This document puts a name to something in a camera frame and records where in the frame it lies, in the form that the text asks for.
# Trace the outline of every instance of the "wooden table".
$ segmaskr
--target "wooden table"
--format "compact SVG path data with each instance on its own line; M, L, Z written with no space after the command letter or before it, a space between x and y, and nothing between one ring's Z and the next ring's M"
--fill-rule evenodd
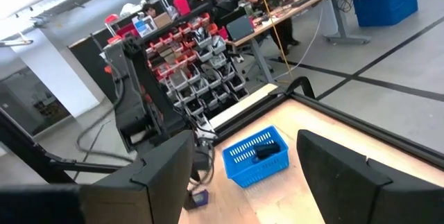
M223 123L223 120L260 100L274 88L275 85L266 85L213 119L212 123ZM221 151L270 125L278 129L289 146L290 166L242 189L227 179ZM444 171L302 103L288 100L216 147L214 179L206 187L210 193L210 203L190 212L183 210L179 223L324 223L300 166L296 150L296 137L300 129L315 132L378 162L444 187Z
M293 17L294 15L297 15L306 9L310 8L311 6L317 4L322 0L310 0L307 3L297 7L292 8L291 6L287 6L286 8L278 7L275 10L271 12L272 15L279 15L279 17L273 17L273 23L279 24L280 22L289 19ZM367 36L357 36L357 35L350 35L347 32L347 21L345 20L345 15L337 8L337 6L333 6L334 9L334 18L336 20L336 23L338 24L338 33L331 36L325 36L328 42L342 42L342 43L352 43L352 44L367 44L370 41L370 37ZM271 76L270 70L268 68L268 65L265 61L264 56L261 54L259 44L257 43L255 37L262 34L265 31L268 31L272 28L271 23L262 24L261 26L257 26L255 28L255 32L236 41L231 42L227 41L228 44L232 45L234 48L241 46L242 44L245 44L246 42L250 42L251 49L253 52L253 55L255 56L256 62L261 69L261 72L263 73L266 83L273 83L274 79Z

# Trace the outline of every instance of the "standing desk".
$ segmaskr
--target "standing desk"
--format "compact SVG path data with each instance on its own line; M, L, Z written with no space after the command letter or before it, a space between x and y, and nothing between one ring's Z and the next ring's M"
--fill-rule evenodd
M363 124L306 96L277 96L274 100L279 102L271 107L264 103L264 99L279 91L276 88L272 84L265 85L210 121L217 131L227 122L235 125L235 119L257 103L263 104L262 108L268 107L268 112L253 117L253 121L244 117L248 122L245 127L216 146L214 178L206 186L210 202L190 212L183 210L179 223L324 223L299 162L296 137L300 129L315 132L385 165L444 187L442 154L415 146L409 140L368 123ZM290 165L242 189L227 179L221 152L270 125L277 128L289 146Z
M278 7L271 12L272 15L275 15L275 16L280 15L278 18L273 18L273 22L275 24L279 24L280 22L284 21L285 19L291 18L294 15L302 13L303 11L305 11L306 9L308 9L311 6L314 6L315 4L317 4L320 1L322 1L322 0L310 0L307 3L305 3L302 6L297 7L297 8L291 8L291 6L289 9ZM371 40L371 37L348 34L347 21L345 19L345 15L337 8L337 6L334 5L333 9L334 9L334 18L338 24L338 33L335 35L331 35L331 36L325 36L325 38L328 42L338 42L338 43L348 43L348 44L367 44L367 43L369 43L369 41ZM231 46L233 46L234 48L237 48L246 42L251 43L251 49L253 51L253 55L255 56L256 62L265 77L265 80L266 80L265 83L273 83L274 79L271 76L271 72L268 69L265 58L260 51L259 44L257 43L255 37L262 34L265 31L270 30L271 28L272 28L271 23L265 23L261 26L256 27L254 33L252 33L252 34L250 34L250 35L248 35L236 42L227 41L227 43L230 44Z

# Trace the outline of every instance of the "black wall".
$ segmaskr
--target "black wall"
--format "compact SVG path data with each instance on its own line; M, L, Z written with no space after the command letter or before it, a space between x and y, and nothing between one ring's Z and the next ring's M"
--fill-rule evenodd
M173 0L167 1L171 5L173 4ZM131 18L132 17L127 17L126 19L123 19L121 22L119 22L119 25L126 25L127 22L128 24L131 23ZM106 28L98 33L95 33L94 36L102 47L106 46L108 44L108 39L112 37L111 33ZM111 75L105 73L104 71L106 63L102 57L100 57L99 53L101 51L94 43L93 39L91 37L87 37L83 41L70 46L69 49L90 74L92 79L94 79L97 85L102 89L103 93L110 99L110 101L114 102L117 99L114 92L114 83Z

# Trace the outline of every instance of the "wooden tabletop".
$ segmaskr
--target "wooden tabletop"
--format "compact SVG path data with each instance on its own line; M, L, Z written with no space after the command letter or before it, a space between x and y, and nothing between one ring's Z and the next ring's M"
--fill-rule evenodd
M315 3L318 3L319 1L322 1L322 0L311 0L311 1L308 1L307 3L301 5L300 7L297 7L297 8L292 8L291 6L289 7L289 9L278 7L275 10L271 11L272 15L279 15L279 17L273 18L273 23L278 24L278 23L284 21L285 19L288 19L294 15L297 15L298 13L303 12L308 7L314 5ZM243 39L238 40L236 42L232 42L232 41L226 41L226 42L227 42L227 44L230 44L233 46L240 46L240 45L244 44L245 42L247 42L248 40L251 40L252 38L262 34L264 31L267 31L270 28L272 28L271 23L262 24L261 26L257 26L255 28L254 33L244 37Z
M259 100L261 93L266 94L273 87L267 85L262 92L250 95L244 99L248 100L244 105ZM234 114L239 108L232 107L228 112ZM290 166L242 189L227 179L221 152L270 125L278 129L289 146ZM210 203L190 212L183 210L179 223L324 223L300 166L296 150L296 137L300 129L315 132L385 165L444 187L444 171L310 107L288 100L216 147L214 179L206 187L210 193Z

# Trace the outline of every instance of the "gray floor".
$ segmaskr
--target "gray floor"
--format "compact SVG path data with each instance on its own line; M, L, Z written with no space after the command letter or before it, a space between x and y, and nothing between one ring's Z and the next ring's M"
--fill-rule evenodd
M353 12L347 14L348 24L352 33L370 35L373 40L367 45L333 45L328 44L321 35L316 36L313 47L310 48L303 64L313 67L338 71L345 75L359 71L367 64L399 45L427 26L444 16L441 0L419 0L420 10L397 26L388 28L359 28ZM299 62L307 45L311 41L318 23L318 10L311 10L294 19L295 37L302 42L301 46L293 48L288 57L290 61ZM433 92L436 99L427 98L427 93L419 96L351 80L338 90L321 100L322 103L335 107L364 121L385 128L408 139L444 153L444 141L440 132L444 124L444 47L442 32L444 23L439 24L413 42L404 46L381 62L361 74L361 77L384 81L390 84ZM262 46L266 55L278 53L271 40ZM239 65L242 68L253 62L251 57ZM287 71L284 64L269 62L274 75ZM293 77L307 76L317 96L321 95L344 77L333 76L306 68L297 68ZM283 86L291 80L290 76L280 78ZM252 79L248 87L253 92L263 83ZM76 120L68 120L46 136L41 136L38 142L48 151L61 157L84 160L85 154L75 148L75 140L81 130L93 122L100 112L109 105L104 103L93 112L88 112ZM94 148L128 155L121 143L114 126L113 116L103 128L96 140ZM99 129L83 140L88 147L94 140ZM87 162L103 162L110 164L125 164L108 158L88 156ZM92 183L103 175L80 173L77 182ZM14 155L0 157L0 184L41 183L43 180L30 170L27 165Z

